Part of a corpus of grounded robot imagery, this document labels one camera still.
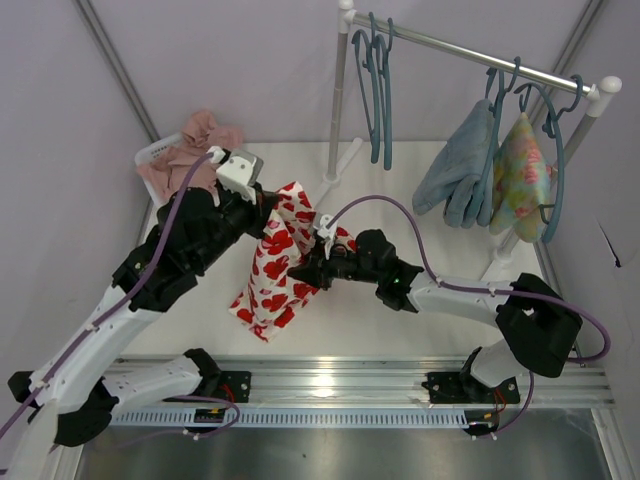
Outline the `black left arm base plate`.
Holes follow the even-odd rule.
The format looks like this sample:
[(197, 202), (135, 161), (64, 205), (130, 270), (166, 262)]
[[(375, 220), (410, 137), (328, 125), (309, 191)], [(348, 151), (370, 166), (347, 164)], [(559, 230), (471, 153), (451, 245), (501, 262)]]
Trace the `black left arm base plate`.
[(251, 381), (250, 371), (222, 371), (205, 379), (197, 393), (208, 398), (215, 397), (244, 404), (249, 402)]

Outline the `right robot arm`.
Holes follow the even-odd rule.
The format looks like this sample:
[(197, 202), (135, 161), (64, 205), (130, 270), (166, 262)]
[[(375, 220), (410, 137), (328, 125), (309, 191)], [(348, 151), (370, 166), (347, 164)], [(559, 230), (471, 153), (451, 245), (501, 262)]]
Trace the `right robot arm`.
[(354, 249), (317, 241), (288, 276), (327, 290), (336, 279), (370, 283), (376, 297), (394, 311), (446, 313), (497, 328), (502, 338), (478, 347), (466, 359), (458, 382), (464, 394), (482, 402), (504, 381), (523, 373), (557, 378), (582, 327), (578, 314), (539, 277), (513, 282), (457, 282), (452, 288), (424, 268), (402, 260), (382, 231), (365, 230)]

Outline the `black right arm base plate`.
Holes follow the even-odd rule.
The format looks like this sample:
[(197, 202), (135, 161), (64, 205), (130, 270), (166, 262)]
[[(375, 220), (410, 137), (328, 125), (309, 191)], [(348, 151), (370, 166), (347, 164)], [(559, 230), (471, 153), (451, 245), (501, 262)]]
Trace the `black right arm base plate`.
[(428, 372), (421, 387), (429, 393), (433, 404), (493, 404), (495, 400), (515, 405), (521, 401), (514, 377), (496, 387), (487, 387), (457, 371)]

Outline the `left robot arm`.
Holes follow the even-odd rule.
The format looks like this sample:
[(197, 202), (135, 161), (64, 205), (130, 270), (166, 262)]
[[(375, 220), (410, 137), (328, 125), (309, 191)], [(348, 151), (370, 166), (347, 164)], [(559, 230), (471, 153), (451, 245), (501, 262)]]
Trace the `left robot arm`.
[(76, 447), (97, 437), (114, 417), (182, 396), (211, 397), (221, 371), (202, 348), (129, 380), (106, 374), (126, 346), (176, 301), (243, 235), (264, 236), (279, 202), (255, 188), (255, 200), (219, 189), (177, 192), (157, 211), (157, 223), (112, 275), (112, 283), (77, 336), (48, 365), (14, 373), (8, 386), (22, 408), (55, 400), (53, 441)]

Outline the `red poppy print skirt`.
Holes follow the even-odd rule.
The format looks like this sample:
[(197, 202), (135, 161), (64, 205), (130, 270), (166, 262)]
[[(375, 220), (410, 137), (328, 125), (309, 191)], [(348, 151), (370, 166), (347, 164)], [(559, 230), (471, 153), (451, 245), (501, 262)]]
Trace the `red poppy print skirt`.
[(278, 190), (279, 201), (255, 248), (248, 283), (229, 307), (250, 334), (268, 342), (283, 330), (318, 290), (288, 276), (315, 244), (316, 217), (298, 182)]

